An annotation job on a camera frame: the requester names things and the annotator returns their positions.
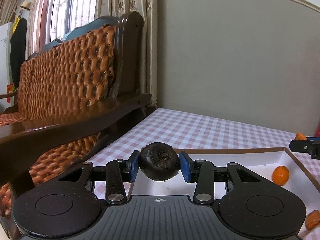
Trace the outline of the orange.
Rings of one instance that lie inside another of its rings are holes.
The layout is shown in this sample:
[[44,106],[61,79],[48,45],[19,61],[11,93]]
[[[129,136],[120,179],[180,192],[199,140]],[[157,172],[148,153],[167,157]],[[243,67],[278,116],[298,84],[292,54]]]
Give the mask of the orange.
[[279,185],[283,186],[289,180],[290,171],[285,166],[278,166],[272,173],[272,181]]

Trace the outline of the dark round fruit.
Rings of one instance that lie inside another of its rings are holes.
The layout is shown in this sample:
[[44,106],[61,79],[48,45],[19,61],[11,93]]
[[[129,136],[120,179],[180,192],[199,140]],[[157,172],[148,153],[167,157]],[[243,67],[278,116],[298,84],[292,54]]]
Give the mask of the dark round fruit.
[[170,145],[153,142],[140,151],[138,165],[149,179],[165,181],[178,174],[181,162]]

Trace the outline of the red thermos flask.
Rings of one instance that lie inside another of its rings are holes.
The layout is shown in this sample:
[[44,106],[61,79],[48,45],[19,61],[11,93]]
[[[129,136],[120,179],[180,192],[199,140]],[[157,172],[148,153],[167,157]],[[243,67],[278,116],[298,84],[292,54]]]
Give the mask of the red thermos flask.
[[316,132],[315,132],[316,137],[320,137],[320,124],[317,126]]

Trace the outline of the brown cardboard box tray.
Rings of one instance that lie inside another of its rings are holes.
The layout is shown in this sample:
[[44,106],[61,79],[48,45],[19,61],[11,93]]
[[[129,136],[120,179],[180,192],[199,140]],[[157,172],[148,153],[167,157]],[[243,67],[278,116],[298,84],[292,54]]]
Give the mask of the brown cardboard box tray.
[[[214,164],[214,202],[195,204],[196,183],[181,170],[165,181],[143,172],[131,186],[131,239],[306,239],[305,220],[319,209],[319,185],[286,150],[187,152]],[[290,171],[283,186],[272,181],[278,166]]]

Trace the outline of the pink checkered tablecloth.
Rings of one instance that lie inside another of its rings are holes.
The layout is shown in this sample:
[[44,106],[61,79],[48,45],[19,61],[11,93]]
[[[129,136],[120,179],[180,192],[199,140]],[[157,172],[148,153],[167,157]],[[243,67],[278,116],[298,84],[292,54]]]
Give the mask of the pink checkered tablecloth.
[[[106,167],[109,161],[126,160],[135,150],[139,151],[153,142],[168,144],[177,152],[193,150],[226,154],[286,150],[319,185],[319,161],[311,159],[307,153],[291,152],[289,144],[294,137],[290,132],[160,108],[110,146],[103,148],[90,162],[96,167]],[[129,229],[134,208],[131,195],[125,204],[104,211],[97,224],[80,237],[131,239]],[[319,239],[319,227],[309,231],[306,239]]]

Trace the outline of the wooden sofa with orange cushion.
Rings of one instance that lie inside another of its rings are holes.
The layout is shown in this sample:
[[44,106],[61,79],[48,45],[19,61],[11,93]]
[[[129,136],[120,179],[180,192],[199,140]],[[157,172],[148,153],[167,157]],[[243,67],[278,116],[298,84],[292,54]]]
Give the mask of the wooden sofa with orange cushion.
[[139,92],[111,96],[116,24],[75,28],[21,66],[17,103],[1,114],[1,228],[19,236],[11,207],[20,193],[95,155],[122,135],[118,123],[147,106]]

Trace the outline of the white refrigerator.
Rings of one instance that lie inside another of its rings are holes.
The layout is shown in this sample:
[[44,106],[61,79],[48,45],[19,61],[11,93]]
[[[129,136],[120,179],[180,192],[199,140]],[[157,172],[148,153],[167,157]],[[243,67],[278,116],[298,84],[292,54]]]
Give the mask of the white refrigerator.
[[12,36],[13,23],[1,25],[0,32],[0,93],[7,93],[7,85],[12,83],[12,73],[10,66],[10,40]]

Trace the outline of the black hanging coat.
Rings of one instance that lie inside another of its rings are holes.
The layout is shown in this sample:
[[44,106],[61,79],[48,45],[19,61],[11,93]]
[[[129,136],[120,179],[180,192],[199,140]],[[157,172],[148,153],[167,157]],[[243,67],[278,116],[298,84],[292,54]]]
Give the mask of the black hanging coat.
[[25,61],[27,20],[21,18],[10,39],[10,67],[15,88],[19,87],[21,65]]

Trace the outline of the beige curtain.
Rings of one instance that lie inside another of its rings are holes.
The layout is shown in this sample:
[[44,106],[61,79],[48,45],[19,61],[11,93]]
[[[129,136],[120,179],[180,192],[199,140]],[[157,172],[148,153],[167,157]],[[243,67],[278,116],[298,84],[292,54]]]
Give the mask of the beige curtain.
[[115,20],[117,64],[111,96],[139,92],[157,105],[158,0],[97,0],[95,16]]

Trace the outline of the window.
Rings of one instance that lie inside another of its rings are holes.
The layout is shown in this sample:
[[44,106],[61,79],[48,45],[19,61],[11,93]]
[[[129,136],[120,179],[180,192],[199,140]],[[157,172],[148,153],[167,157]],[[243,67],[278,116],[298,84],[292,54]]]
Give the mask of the window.
[[45,44],[92,22],[97,6],[98,0],[31,0],[26,54],[39,52]]

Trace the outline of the straw hat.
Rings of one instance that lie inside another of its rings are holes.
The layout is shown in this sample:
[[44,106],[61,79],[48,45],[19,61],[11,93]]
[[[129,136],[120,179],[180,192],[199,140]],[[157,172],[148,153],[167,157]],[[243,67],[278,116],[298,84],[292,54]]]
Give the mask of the straw hat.
[[23,9],[23,10],[26,10],[26,11],[30,11],[31,1],[29,1],[29,0],[24,0],[24,1],[22,2],[22,4],[20,5],[20,8]]

